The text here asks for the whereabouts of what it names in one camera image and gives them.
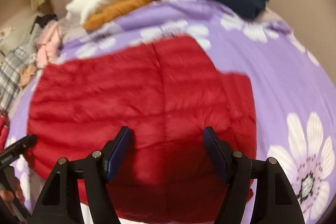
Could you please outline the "left hand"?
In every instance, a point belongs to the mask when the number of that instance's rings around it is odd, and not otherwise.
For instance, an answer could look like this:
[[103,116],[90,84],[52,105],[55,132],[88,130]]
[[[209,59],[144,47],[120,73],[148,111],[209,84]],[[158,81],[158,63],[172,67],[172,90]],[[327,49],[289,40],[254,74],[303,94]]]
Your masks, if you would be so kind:
[[6,204],[8,204],[9,201],[13,201],[15,197],[19,200],[20,203],[25,202],[25,197],[23,195],[21,184],[17,178],[15,178],[15,192],[8,190],[1,190],[0,194],[1,198],[4,200]]

